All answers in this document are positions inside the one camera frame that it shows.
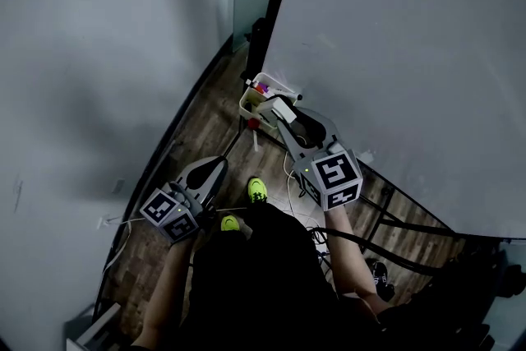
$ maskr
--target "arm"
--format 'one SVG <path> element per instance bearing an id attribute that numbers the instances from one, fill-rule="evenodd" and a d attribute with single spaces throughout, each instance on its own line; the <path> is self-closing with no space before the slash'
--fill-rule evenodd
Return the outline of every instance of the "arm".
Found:
<path id="1" fill-rule="evenodd" d="M 343 206 L 325 213 L 325 226 L 343 233 L 353 234 L 351 223 Z M 390 305 L 376 294 L 376 286 L 360 248 L 345 238 L 328 236 L 330 263 L 339 294 L 352 293 L 364 300 L 375 314 L 383 312 Z"/>
<path id="2" fill-rule="evenodd" d="M 190 253 L 195 239 L 175 243 L 169 250 L 163 271 L 146 308 L 142 332 L 133 345 L 157 349 L 166 331 L 179 326 Z"/>

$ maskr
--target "black shoe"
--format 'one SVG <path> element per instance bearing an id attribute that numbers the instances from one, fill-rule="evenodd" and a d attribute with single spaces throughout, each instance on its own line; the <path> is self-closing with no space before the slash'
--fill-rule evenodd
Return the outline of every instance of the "black shoe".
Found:
<path id="1" fill-rule="evenodd" d="M 382 300 L 388 302 L 395 296 L 395 287 L 387 282 L 387 266 L 376 259 L 366 259 L 366 263 L 375 281 L 376 293 Z"/>

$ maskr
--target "person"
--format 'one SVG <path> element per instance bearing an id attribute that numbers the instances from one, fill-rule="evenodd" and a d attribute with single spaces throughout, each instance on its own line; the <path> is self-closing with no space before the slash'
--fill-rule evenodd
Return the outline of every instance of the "person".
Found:
<path id="1" fill-rule="evenodd" d="M 250 239 L 233 215 L 193 260 L 190 309 L 180 325 L 195 238 L 170 248 L 145 312 L 142 332 L 130 349 L 189 349 L 316 343 L 371 349 L 390 308 L 376 293 L 357 244 L 328 236 L 335 290 L 326 281 L 310 233 L 290 215 L 266 203 L 259 178 L 247 186 L 243 215 Z M 325 212 L 325 225 L 353 233 L 345 209 Z"/>

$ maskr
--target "cable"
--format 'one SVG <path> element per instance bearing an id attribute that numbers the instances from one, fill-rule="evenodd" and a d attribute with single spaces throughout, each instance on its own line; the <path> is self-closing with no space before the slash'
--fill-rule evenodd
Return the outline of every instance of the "cable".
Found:
<path id="1" fill-rule="evenodd" d="M 296 215 L 294 214 L 294 209 L 293 209 L 293 203 L 292 201 L 290 200 L 290 179 L 293 177 L 292 174 L 294 173 L 294 171 L 291 171 L 288 178 L 287 178 L 287 193 L 288 193 L 288 204 L 290 205 L 290 211 L 293 213 L 293 217 L 296 218 Z"/>
<path id="2" fill-rule="evenodd" d="M 143 219 L 145 219 L 145 218 L 135 218 L 135 219 L 129 219 L 129 220 L 127 220 L 127 221 L 122 221 L 121 223 L 109 223 L 109 222 L 108 222 L 108 221 L 112 221 L 112 220 L 117 219 L 117 218 L 121 218 L 121 217 L 118 216 L 118 217 L 116 217 L 116 218 L 106 219 L 106 220 L 104 221 L 104 224 L 105 224 L 105 225 L 123 225 L 123 224 L 125 224 L 125 223 L 132 223 L 132 222 L 134 222 L 134 221 L 142 221 Z"/>
<path id="3" fill-rule="evenodd" d="M 126 221 L 124 224 L 127 224 L 127 227 L 128 227 L 128 235 L 126 237 L 126 240 L 124 240 L 124 244 L 122 245 L 120 250 L 115 254 L 113 259 L 111 261 L 109 261 L 108 264 L 104 267 L 104 270 L 102 271 L 102 275 L 103 276 L 104 276 L 104 273 L 106 272 L 106 270 L 108 270 L 109 267 L 111 265 L 113 265 L 117 261 L 118 257 L 121 256 L 122 251 L 126 247 L 126 244 L 128 243 L 128 240 L 129 240 L 130 236 L 132 235 L 132 231 L 131 231 L 132 230 L 132 223 L 130 221 Z"/>
<path id="4" fill-rule="evenodd" d="M 242 207 L 242 208 L 225 208 L 223 210 L 247 210 L 248 208 L 246 206 Z"/>
<path id="5" fill-rule="evenodd" d="M 369 242 L 363 238 L 360 238 L 358 236 L 355 236 L 353 234 L 349 233 L 342 233 L 341 231 L 335 230 L 335 229 L 323 229 L 321 227 L 316 229 L 311 229 L 311 233 L 318 232 L 318 233 L 327 233 L 331 236 L 346 238 L 347 240 L 351 242 L 355 242 L 356 244 L 359 244 L 360 246 L 364 246 L 365 248 L 371 250 L 372 252 L 385 257 L 386 259 L 389 259 L 393 263 L 395 263 L 398 266 L 402 266 L 405 269 L 412 270 L 413 272 L 417 272 L 418 274 L 422 275 L 430 275 L 434 276 L 438 274 L 438 272 L 441 270 L 441 268 L 435 268 L 432 266 L 425 266 L 421 265 L 420 263 L 409 261 L 408 259 L 405 259 L 401 256 L 395 255 L 394 253 L 388 252 L 383 247 L 377 246 L 376 244 Z"/>
<path id="6" fill-rule="evenodd" d="M 311 230 L 311 235 L 316 244 L 327 244 L 327 237 L 322 232 Z"/>
<path id="7" fill-rule="evenodd" d="M 285 174 L 287 174 L 289 177 L 292 177 L 293 176 L 293 172 L 291 171 L 290 174 L 287 173 L 287 170 L 285 169 L 285 163 L 287 162 L 287 155 L 288 155 L 288 151 L 285 151 L 285 158 L 283 160 L 283 171 L 285 172 Z"/>
<path id="8" fill-rule="evenodd" d="M 329 273 L 330 270 L 332 270 L 332 265 L 330 264 L 329 261 L 327 261 L 325 259 L 325 256 L 328 256 L 329 253 L 326 253 L 326 252 L 320 252 L 319 250 L 316 250 L 317 253 L 318 253 L 318 257 L 320 257 L 320 268 L 321 268 L 321 265 L 323 264 L 323 262 L 327 265 L 327 271 L 325 272 L 325 277 L 327 276 L 327 274 Z"/>
<path id="9" fill-rule="evenodd" d="M 314 218 L 312 218 L 311 216 L 307 215 L 307 214 L 300 214 L 299 212 L 296 212 L 295 213 L 296 215 L 301 215 L 301 216 L 304 216 L 305 218 L 307 219 L 311 219 L 312 221 L 314 221 L 314 224 L 316 224 L 316 227 L 321 227 L 321 225 L 318 224 L 318 221 L 316 221 Z M 305 227 L 306 229 L 313 229 L 315 227 Z"/>

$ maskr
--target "white wall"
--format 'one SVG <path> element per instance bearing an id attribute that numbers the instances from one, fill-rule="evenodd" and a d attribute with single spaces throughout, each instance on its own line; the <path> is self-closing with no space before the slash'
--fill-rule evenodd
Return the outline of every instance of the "white wall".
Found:
<path id="1" fill-rule="evenodd" d="M 455 231 L 526 238 L 524 0 L 283 0 L 265 72 Z"/>
<path id="2" fill-rule="evenodd" d="M 0 0 L 0 336 L 14 351 L 59 349 L 95 300 L 114 235 L 97 221 L 123 213 L 231 34 L 231 1 Z"/>

